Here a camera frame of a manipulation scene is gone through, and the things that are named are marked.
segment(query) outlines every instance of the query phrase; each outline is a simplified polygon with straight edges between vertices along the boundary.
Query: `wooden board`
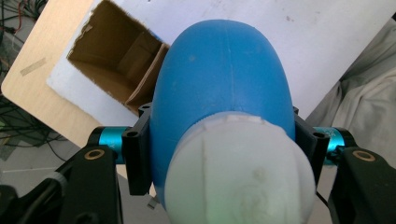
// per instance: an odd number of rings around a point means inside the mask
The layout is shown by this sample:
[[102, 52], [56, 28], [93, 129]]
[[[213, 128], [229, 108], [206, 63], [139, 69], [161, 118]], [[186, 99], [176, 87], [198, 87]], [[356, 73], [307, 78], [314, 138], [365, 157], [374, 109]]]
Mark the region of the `wooden board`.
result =
[[92, 0], [50, 0], [3, 82], [3, 94], [76, 145], [100, 123], [46, 84]]

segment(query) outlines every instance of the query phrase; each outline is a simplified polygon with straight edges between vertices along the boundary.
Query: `black plastic mount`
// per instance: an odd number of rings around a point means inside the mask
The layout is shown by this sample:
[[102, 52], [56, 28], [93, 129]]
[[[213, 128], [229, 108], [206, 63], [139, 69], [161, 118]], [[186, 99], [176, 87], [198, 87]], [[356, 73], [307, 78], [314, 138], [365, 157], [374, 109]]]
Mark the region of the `black plastic mount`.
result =
[[381, 156], [348, 147], [329, 199], [334, 224], [396, 223], [396, 170]]
[[149, 166], [149, 117], [151, 103], [139, 107], [139, 120], [122, 134], [122, 155], [128, 175], [129, 193], [145, 195], [151, 186]]
[[99, 140], [104, 129], [105, 126], [99, 126], [91, 132], [90, 137], [88, 138], [87, 147], [99, 146]]
[[295, 143], [302, 149], [305, 156], [311, 163], [314, 173], [315, 183], [318, 185], [323, 162], [326, 157], [327, 147], [330, 136], [325, 133], [319, 133], [309, 126], [298, 115], [298, 109], [294, 108], [294, 122], [296, 138]]
[[73, 159], [57, 223], [122, 223], [116, 153], [108, 147], [84, 147]]
[[344, 140], [344, 147], [357, 147], [358, 145], [355, 142], [355, 138], [352, 136], [352, 134], [344, 128], [335, 128], [340, 132], [340, 134], [343, 136]]

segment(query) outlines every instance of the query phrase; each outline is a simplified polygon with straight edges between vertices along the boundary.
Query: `cardboard box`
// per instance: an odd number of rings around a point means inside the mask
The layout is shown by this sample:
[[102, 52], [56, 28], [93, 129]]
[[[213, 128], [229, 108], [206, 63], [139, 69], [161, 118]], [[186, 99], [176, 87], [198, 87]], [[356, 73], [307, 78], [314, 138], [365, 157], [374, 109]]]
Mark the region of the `cardboard box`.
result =
[[102, 1], [67, 59], [84, 76], [137, 114], [152, 100], [168, 46], [111, 1]]
[[[252, 25], [265, 35], [276, 50], [290, 85], [293, 105], [300, 109], [302, 118], [312, 112], [396, 8], [394, 0], [311, 1], [307, 4], [298, 1], [230, 3], [217, 0], [113, 0], [112, 3], [169, 45], [181, 32], [198, 21], [226, 19]], [[100, 4], [108, 2], [94, 0], [90, 8], [93, 14], [99, 14], [96, 9]], [[74, 63], [66, 60], [72, 45], [93, 14], [87, 13], [47, 83], [63, 98], [102, 124], [131, 125], [131, 120], [137, 118], [132, 117], [134, 114], [123, 105], [126, 102], [121, 104], [110, 97], [92, 83], [92, 78], [82, 76], [81, 71], [73, 66]], [[109, 43], [98, 43], [98, 48]]]

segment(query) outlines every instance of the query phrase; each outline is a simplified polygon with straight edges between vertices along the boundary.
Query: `bolt hole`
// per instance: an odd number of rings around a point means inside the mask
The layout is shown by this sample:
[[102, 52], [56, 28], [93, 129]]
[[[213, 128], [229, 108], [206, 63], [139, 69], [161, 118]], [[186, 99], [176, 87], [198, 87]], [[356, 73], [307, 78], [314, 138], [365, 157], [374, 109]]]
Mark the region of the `bolt hole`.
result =
[[135, 137], [135, 136], [137, 136], [139, 133], [138, 132], [128, 132], [126, 135], [128, 136], [128, 137]]
[[375, 161], [375, 157], [365, 151], [356, 150], [352, 153], [356, 158], [361, 159], [362, 161]]
[[324, 133], [313, 133], [313, 135], [314, 135], [315, 137], [318, 137], [318, 138], [324, 138], [324, 137], [326, 137], [326, 134], [324, 134]]
[[76, 217], [75, 223], [99, 223], [99, 216], [96, 213], [82, 213]]
[[101, 158], [103, 155], [105, 155], [105, 152], [102, 149], [94, 149], [85, 153], [84, 157], [88, 161], [93, 161], [98, 158]]

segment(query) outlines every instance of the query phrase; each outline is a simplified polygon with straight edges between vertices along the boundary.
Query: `white cloth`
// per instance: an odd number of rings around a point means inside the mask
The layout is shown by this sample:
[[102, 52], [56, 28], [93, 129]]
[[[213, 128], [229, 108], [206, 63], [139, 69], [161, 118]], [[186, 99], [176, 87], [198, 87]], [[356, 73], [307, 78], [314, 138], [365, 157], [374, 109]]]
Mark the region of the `white cloth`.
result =
[[396, 22], [390, 20], [307, 121], [343, 127], [396, 167]]

